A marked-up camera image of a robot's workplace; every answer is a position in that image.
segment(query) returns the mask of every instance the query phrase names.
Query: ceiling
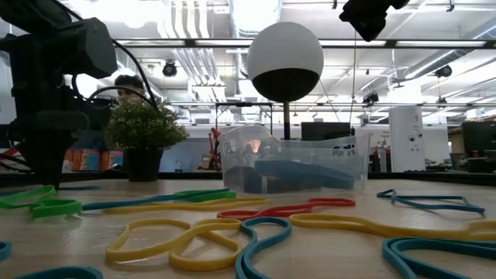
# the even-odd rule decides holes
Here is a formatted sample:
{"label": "ceiling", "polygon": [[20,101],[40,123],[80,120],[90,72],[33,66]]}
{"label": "ceiling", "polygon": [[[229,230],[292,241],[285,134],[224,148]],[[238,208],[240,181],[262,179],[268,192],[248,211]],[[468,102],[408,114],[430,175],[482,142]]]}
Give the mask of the ceiling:
{"label": "ceiling", "polygon": [[[81,3],[97,2],[96,0],[63,0],[62,2],[73,10],[81,11]],[[230,25],[229,5],[227,0],[208,0],[207,23],[209,35],[212,38],[234,37]],[[320,0],[283,0],[281,21],[291,21],[300,23],[309,28],[320,39],[354,39],[355,32],[347,22],[339,20],[343,4],[346,1],[339,0],[338,8],[332,9],[332,1]],[[160,19],[160,12],[152,8],[153,14],[149,14],[143,27],[130,28],[123,20],[133,18],[150,11],[150,6],[160,3],[158,0],[138,1],[138,6],[133,6],[133,11],[121,15],[119,19],[102,19],[111,35],[116,39],[132,38],[160,38],[157,31],[156,18]],[[378,39],[410,39],[410,40],[460,40],[469,39],[475,29],[491,20],[496,24],[496,2],[494,0],[456,0],[456,7],[452,12],[446,12],[449,0],[411,0],[402,10],[388,10],[387,25],[379,35]],[[115,5],[114,13],[119,13],[120,8]],[[187,10],[184,7],[184,28],[186,26]],[[253,20],[257,21],[257,15],[253,14]],[[0,24],[0,34],[7,33],[8,24]],[[165,60],[174,59],[171,49],[131,49],[134,55],[146,68],[150,80],[167,96],[171,101],[184,101],[188,89],[189,77],[186,75],[181,65],[178,66],[178,74],[175,77],[164,77],[161,70]],[[239,93],[239,75],[236,69],[236,55],[227,54],[225,49],[214,49],[215,63],[219,69],[220,78],[226,84],[226,97],[232,97]],[[384,100],[388,92],[394,90],[394,84],[387,83],[386,78],[375,83],[372,88],[367,88],[372,80],[379,74],[392,74],[395,77],[394,69],[405,69],[412,67],[425,58],[438,52],[438,50],[357,50],[356,51],[356,76],[353,85],[353,61],[354,50],[331,50],[325,49],[324,72],[322,74],[322,84],[318,84],[309,96],[299,102],[325,102],[325,91],[334,102],[350,102],[351,95],[356,92],[358,102],[361,96],[368,91],[376,91]],[[496,50],[476,50],[465,57],[456,60],[449,65],[453,69],[453,75],[449,78],[441,79],[440,86],[437,86],[435,77],[424,76],[410,84],[415,84],[422,89],[423,101],[435,102],[439,93],[447,95],[450,92],[460,92],[473,87],[491,78],[495,78],[496,64],[491,60],[496,57]],[[484,96],[496,96],[496,83],[483,87],[481,90],[473,90],[466,95],[461,95],[456,102],[471,102]],[[302,111],[308,107],[298,107]]]}

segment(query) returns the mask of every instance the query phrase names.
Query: plastic bin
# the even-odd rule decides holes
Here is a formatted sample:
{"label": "plastic bin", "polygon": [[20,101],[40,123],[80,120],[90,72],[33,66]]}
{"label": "plastic bin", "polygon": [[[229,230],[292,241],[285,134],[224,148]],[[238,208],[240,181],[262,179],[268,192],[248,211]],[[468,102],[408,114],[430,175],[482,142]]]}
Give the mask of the plastic bin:
{"label": "plastic bin", "polygon": [[273,139],[263,126],[242,126],[219,139],[224,186],[251,194],[362,192],[370,134],[324,141]]}

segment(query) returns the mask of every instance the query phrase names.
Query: person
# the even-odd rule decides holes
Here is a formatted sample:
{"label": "person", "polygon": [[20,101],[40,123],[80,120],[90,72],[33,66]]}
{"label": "person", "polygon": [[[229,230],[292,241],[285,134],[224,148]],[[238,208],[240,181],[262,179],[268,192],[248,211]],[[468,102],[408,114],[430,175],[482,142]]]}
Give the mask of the person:
{"label": "person", "polygon": [[[143,81],[141,80],[140,77],[136,75],[135,76],[130,76],[127,74],[119,75],[115,79],[114,85],[124,86],[129,89],[133,89],[134,91],[138,91],[141,95],[144,95],[145,93],[145,87],[143,85]],[[117,90],[117,94],[119,95],[119,101],[141,100],[141,98],[138,95],[133,94],[130,90],[119,89]]]}

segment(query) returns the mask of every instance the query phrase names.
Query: white sphere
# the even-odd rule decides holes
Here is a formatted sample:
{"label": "white sphere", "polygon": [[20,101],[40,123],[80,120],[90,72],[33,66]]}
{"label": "white sphere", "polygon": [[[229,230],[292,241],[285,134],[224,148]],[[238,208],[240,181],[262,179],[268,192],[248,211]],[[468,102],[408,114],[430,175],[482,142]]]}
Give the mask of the white sphere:
{"label": "white sphere", "polygon": [[279,22],[260,32],[250,46],[248,77],[271,101],[293,102],[317,85],[324,67],[319,39],[304,26]]}

